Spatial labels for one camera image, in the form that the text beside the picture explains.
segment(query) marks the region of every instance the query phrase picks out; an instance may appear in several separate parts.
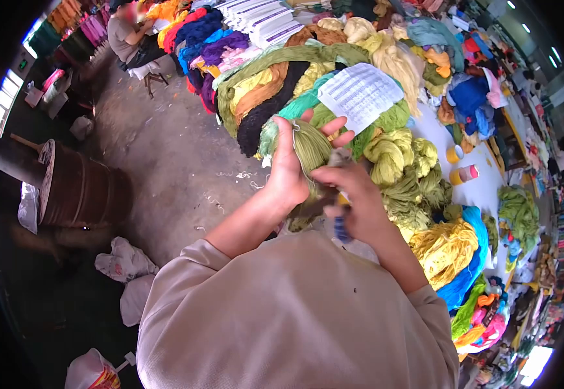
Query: stool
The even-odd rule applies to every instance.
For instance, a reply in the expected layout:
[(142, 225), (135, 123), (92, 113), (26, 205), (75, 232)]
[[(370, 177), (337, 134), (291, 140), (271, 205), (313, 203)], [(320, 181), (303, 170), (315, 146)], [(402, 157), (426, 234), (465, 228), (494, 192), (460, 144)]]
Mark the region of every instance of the stool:
[(144, 81), (144, 85), (148, 88), (148, 95), (150, 99), (154, 98), (152, 94), (152, 90), (150, 89), (152, 81), (156, 82), (164, 82), (166, 85), (169, 85), (166, 81), (165, 77), (159, 72), (155, 73), (154, 70), (161, 69), (161, 66), (156, 61), (150, 61), (144, 66), (140, 66), (138, 68), (129, 69), (128, 73), (131, 77), (137, 77), (139, 80)]

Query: hand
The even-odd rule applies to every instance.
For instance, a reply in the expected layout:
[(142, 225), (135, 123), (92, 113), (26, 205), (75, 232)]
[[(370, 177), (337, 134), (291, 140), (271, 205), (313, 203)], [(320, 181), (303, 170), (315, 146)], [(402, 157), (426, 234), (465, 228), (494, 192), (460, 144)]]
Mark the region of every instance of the hand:
[[(379, 188), (360, 165), (323, 166), (313, 170), (311, 175), (317, 181), (333, 184), (347, 192), (352, 204), (345, 216), (345, 227), (353, 238), (375, 247), (383, 240), (384, 232), (394, 227), (383, 209)], [(325, 214), (328, 217), (342, 216), (342, 209), (326, 206)]]
[(154, 19), (146, 19), (146, 20), (144, 21), (144, 28), (145, 28), (146, 30), (151, 29), (153, 25), (154, 25)]
[[(313, 115), (314, 110), (306, 110), (301, 115), (301, 120), (309, 123)], [(278, 198), (277, 204), (292, 210), (297, 204), (308, 198), (310, 191), (299, 158), (293, 149), (293, 128), (290, 122), (280, 116), (274, 116), (273, 121), (279, 129), (278, 148), (273, 155), (271, 176), (264, 189), (270, 192), (271, 196)], [(323, 135), (330, 136), (345, 124), (347, 124), (347, 118), (341, 116), (325, 124), (320, 131)], [(331, 142), (332, 147), (342, 147), (348, 144), (354, 136), (353, 131), (347, 131)]]

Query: beige sweatshirt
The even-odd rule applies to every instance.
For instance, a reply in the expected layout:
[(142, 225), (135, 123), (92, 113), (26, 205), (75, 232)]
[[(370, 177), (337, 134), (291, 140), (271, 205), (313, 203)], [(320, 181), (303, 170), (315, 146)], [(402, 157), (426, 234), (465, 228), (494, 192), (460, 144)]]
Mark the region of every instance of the beige sweatshirt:
[(205, 240), (154, 279), (137, 368), (151, 388), (454, 388), (444, 301), (316, 231), (230, 260)]

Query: sleeve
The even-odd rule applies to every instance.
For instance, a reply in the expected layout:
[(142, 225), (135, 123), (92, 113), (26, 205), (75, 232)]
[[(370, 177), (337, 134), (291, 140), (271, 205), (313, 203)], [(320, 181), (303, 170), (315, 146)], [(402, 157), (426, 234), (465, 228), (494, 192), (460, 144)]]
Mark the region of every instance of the sleeve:
[(135, 32), (135, 29), (128, 23), (120, 23), (119, 27), (115, 29), (115, 36), (122, 42), (128, 35)]
[(450, 338), (450, 317), (446, 302), (438, 297), (431, 285), (425, 285), (409, 293), (407, 297), (433, 334), (444, 357), (448, 375), (452, 378), (452, 387), (456, 388), (459, 379), (459, 356)]
[(204, 239), (185, 247), (154, 277), (139, 324), (137, 356), (146, 358), (188, 293), (230, 262)]

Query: rusty drum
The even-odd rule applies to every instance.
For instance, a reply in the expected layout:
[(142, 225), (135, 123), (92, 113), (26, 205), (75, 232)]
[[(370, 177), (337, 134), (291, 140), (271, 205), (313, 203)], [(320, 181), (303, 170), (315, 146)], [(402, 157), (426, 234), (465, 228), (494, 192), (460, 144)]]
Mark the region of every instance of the rusty drum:
[(132, 184), (121, 169), (91, 160), (53, 139), (44, 144), (39, 160), (46, 165), (40, 224), (100, 228), (129, 216)]

